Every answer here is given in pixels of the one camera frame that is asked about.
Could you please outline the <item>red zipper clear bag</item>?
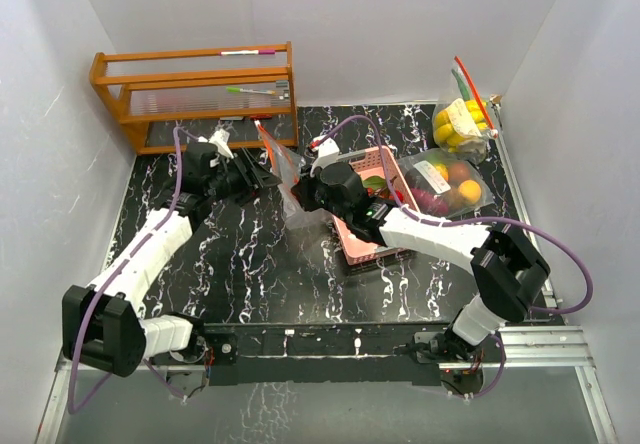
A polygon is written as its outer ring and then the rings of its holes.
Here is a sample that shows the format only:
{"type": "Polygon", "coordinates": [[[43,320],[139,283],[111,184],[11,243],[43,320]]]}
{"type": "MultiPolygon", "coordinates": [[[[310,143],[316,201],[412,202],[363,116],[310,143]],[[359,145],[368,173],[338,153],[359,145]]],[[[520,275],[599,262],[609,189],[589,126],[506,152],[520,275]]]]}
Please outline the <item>red zipper clear bag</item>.
{"type": "Polygon", "coordinates": [[[463,61],[455,56],[431,117],[435,144],[459,159],[479,165],[487,157],[489,143],[498,137],[488,107],[463,61]]]}
{"type": "Polygon", "coordinates": [[[298,182],[300,177],[300,170],[304,164],[304,159],[279,144],[259,120],[256,120],[254,125],[267,150],[271,164],[271,172],[281,180],[278,189],[282,197],[286,228],[294,230],[323,223],[326,217],[322,210],[313,212],[304,211],[292,193],[292,187],[298,182]]]}

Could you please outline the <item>strawberry bunch with leaves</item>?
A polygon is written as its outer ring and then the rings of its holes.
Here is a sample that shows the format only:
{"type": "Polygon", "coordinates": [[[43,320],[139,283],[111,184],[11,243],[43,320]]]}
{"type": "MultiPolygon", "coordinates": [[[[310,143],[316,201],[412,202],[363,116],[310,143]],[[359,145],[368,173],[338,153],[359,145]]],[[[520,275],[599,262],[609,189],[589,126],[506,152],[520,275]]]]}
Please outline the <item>strawberry bunch with leaves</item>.
{"type": "Polygon", "coordinates": [[[387,185],[386,179],[382,176],[373,175],[362,181],[369,196],[376,196],[382,199],[392,199],[393,194],[387,185]]]}

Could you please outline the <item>purple sweet potato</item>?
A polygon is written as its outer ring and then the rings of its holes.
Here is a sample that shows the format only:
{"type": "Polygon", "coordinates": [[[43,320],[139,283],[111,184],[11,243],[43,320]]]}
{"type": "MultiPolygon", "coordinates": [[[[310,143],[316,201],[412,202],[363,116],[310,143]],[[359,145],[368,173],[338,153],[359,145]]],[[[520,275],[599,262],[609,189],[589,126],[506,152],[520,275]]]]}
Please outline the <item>purple sweet potato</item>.
{"type": "Polygon", "coordinates": [[[440,196],[422,189],[411,188],[410,191],[422,214],[436,217],[448,215],[449,207],[440,196]]]}

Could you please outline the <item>blue zipper clear bag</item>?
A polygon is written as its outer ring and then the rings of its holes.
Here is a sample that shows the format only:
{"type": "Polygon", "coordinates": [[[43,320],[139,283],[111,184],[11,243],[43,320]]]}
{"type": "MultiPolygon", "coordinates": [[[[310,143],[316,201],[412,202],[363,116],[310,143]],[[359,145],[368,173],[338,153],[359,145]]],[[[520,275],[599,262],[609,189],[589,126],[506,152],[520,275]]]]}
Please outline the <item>blue zipper clear bag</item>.
{"type": "Polygon", "coordinates": [[[397,164],[409,191],[411,188],[426,190],[440,196],[447,203],[449,213],[446,217],[441,218],[452,219],[494,203],[494,196],[480,173],[468,161],[459,159],[439,148],[402,157],[397,161],[397,164]],[[449,183],[447,166],[456,161],[467,162],[472,168],[471,179],[477,181],[482,187],[483,196],[475,205],[467,205],[458,192],[459,185],[449,183]]]}

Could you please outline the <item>yellow banana bunch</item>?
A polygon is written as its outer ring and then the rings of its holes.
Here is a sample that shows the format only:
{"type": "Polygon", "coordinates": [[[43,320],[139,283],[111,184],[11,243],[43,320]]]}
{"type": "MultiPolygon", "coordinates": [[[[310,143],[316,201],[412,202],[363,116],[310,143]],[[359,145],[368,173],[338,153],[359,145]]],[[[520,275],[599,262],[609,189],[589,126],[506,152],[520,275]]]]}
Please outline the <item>yellow banana bunch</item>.
{"type": "Polygon", "coordinates": [[[475,99],[457,98],[440,106],[433,117],[433,139],[444,151],[482,159],[492,137],[488,121],[475,99]]]}

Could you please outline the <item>red apple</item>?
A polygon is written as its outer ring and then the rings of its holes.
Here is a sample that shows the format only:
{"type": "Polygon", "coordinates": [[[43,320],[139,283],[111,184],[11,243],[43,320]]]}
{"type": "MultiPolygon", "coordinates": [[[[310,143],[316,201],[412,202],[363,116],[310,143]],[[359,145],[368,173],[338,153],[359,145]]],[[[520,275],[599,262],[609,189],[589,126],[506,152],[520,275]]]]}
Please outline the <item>red apple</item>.
{"type": "Polygon", "coordinates": [[[456,161],[447,166],[450,184],[459,185],[471,179],[471,166],[465,161],[456,161]]]}

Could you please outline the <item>yellow orange fruit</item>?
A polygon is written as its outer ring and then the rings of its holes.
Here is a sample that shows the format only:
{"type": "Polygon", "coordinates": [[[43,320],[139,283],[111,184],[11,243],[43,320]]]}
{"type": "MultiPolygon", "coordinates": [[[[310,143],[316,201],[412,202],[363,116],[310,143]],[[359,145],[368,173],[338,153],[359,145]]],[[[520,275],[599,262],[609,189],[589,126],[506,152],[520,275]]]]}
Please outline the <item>yellow orange fruit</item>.
{"type": "Polygon", "coordinates": [[[477,204],[483,196],[482,187],[473,179],[461,182],[458,186],[458,192],[467,205],[477,204]]]}

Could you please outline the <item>green chili pepper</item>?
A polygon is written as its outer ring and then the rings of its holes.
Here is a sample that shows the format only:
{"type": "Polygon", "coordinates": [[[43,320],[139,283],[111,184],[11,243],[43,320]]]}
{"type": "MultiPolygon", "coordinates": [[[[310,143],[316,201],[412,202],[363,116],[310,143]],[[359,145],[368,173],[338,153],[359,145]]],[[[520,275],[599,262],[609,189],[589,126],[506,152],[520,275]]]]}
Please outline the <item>green chili pepper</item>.
{"type": "Polygon", "coordinates": [[[464,101],[469,101],[472,97],[472,93],[470,91],[470,88],[467,84],[466,79],[458,69],[452,69],[451,73],[456,81],[461,98],[464,101]]]}

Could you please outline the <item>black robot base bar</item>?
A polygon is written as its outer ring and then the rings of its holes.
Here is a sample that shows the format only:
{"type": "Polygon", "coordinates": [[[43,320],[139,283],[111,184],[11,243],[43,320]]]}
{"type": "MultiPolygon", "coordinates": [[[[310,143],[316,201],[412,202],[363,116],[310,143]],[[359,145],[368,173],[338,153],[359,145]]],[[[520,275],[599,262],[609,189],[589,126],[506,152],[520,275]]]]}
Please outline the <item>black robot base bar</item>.
{"type": "Polygon", "coordinates": [[[442,323],[213,324],[199,329],[190,356],[156,363],[202,372],[212,386],[253,383],[404,382],[438,386],[456,370],[478,376],[503,353],[484,340],[467,357],[435,353],[442,323]]]}

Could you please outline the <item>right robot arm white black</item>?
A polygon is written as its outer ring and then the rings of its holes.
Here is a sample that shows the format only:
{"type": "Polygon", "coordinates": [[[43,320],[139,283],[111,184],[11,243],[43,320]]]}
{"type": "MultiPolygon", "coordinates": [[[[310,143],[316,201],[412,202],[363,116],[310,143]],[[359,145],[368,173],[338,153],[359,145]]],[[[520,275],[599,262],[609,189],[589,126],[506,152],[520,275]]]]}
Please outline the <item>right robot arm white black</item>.
{"type": "Polygon", "coordinates": [[[438,338],[438,353],[460,361],[471,359],[504,324],[523,321],[550,274],[519,227],[447,220],[428,225],[407,206],[369,194],[346,162],[305,171],[292,194],[303,210],[329,212],[361,241],[430,255],[471,274],[477,295],[438,338]]]}

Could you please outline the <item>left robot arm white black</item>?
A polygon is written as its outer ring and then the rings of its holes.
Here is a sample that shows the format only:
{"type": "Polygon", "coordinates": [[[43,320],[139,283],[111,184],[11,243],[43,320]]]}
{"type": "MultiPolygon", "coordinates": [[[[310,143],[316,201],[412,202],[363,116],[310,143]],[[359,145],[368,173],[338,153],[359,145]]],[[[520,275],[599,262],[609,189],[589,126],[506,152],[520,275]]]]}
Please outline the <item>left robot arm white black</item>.
{"type": "Polygon", "coordinates": [[[142,229],[101,274],[84,287],[71,286],[62,299],[65,358],[120,377],[145,359],[174,352],[194,363],[207,340],[197,321],[181,314],[143,319],[140,310],[151,285],[174,254],[208,218],[211,207],[230,200],[243,205],[281,180],[245,148],[191,142],[177,157],[142,229]]]}

